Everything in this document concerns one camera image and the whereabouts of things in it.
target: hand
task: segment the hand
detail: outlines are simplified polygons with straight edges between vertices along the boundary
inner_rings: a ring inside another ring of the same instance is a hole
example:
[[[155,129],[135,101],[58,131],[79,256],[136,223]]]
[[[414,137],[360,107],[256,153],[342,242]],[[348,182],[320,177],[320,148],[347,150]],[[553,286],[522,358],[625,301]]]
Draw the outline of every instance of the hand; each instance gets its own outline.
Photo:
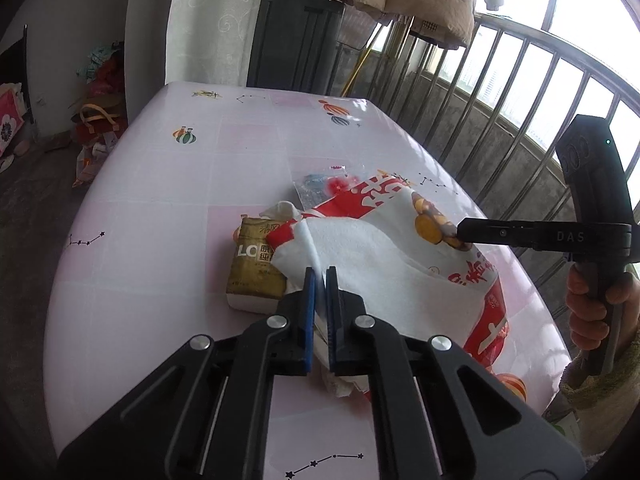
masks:
[[[609,326],[602,320],[607,310],[602,302],[587,298],[587,282],[574,266],[569,270],[566,280],[566,305],[571,310],[569,328],[571,340],[581,350],[593,350],[609,333]],[[634,275],[625,272],[606,292],[610,304],[624,303],[622,325],[616,354],[625,351],[638,332],[640,316],[640,283]]]

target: yellow pole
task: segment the yellow pole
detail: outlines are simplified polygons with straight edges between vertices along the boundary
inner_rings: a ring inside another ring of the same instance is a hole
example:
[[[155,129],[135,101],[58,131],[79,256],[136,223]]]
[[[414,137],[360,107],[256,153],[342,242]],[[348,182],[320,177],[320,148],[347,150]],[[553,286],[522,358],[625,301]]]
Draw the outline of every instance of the yellow pole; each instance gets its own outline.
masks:
[[[373,49],[373,44],[376,43],[376,40],[378,39],[380,31],[383,28],[384,27],[382,25],[380,25],[378,27],[378,31],[373,36],[373,40],[369,43],[369,46],[364,51],[363,56],[361,56],[358,59],[358,61],[356,62],[356,65],[353,67],[353,70],[351,71],[351,75],[349,76],[349,80],[347,81],[347,83],[342,88],[342,92],[340,92],[340,97],[346,97],[347,94],[349,93],[349,90],[351,89],[351,86],[353,85],[354,81],[356,81],[356,77],[358,76],[358,72],[360,71],[360,69],[364,65],[364,62],[367,60],[367,57],[369,56],[369,53],[371,52],[371,49]]]

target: device handle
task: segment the device handle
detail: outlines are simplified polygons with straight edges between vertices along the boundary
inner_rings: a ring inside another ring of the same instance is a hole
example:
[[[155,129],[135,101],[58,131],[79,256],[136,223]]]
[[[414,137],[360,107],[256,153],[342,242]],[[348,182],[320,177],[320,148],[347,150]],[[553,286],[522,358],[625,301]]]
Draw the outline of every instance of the device handle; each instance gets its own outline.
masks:
[[[604,375],[613,369],[613,360],[618,346],[620,324],[622,323],[623,305],[612,305],[607,302],[605,293],[625,272],[625,264],[608,262],[597,264],[594,262],[577,262],[575,269],[580,272],[587,284],[588,298],[601,301],[607,309],[604,322],[609,325],[609,334],[595,350],[583,352],[582,370],[587,375]]]

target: bag handle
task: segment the bag handle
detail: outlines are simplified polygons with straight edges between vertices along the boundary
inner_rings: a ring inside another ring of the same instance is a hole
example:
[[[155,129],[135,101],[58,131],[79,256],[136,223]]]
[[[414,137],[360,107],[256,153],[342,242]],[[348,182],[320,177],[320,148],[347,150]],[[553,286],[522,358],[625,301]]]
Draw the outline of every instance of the bag handle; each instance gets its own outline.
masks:
[[[80,108],[80,120],[82,121],[82,124],[84,124],[84,126],[87,127],[87,129],[89,130],[90,134],[94,134],[95,133],[95,129],[94,127],[90,124],[89,119],[87,119],[84,116],[84,109],[85,108],[91,108],[92,110],[96,110],[97,112],[99,112],[105,119],[107,119],[110,123],[111,126],[113,127],[113,131],[117,132],[120,130],[120,125],[113,120],[113,117],[117,117],[117,116],[111,116],[107,113],[107,111],[104,108],[99,107],[98,105],[94,105],[91,103],[86,103],[84,105],[82,105],[82,108]]]

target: finger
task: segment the finger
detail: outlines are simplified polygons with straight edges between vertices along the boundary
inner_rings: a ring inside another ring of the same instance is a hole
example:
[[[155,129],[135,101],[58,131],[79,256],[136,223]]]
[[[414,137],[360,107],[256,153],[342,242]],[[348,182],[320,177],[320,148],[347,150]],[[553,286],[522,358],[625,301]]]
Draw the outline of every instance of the finger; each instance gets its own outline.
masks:
[[[569,269],[569,274],[566,277],[566,288],[574,294],[586,294],[589,291],[589,285],[575,266],[571,266]]]
[[[595,350],[600,346],[600,341],[588,339],[575,332],[571,332],[571,341],[573,341],[580,350]]]
[[[609,287],[606,298],[610,304],[620,304],[625,301],[637,303],[640,299],[640,284],[630,272],[625,272]]]
[[[568,292],[564,302],[576,316],[585,321],[599,321],[607,315],[607,309],[602,302],[587,298],[583,294]]]
[[[569,328],[587,338],[602,341],[609,333],[609,325],[603,321],[585,321],[574,313],[569,316]]]

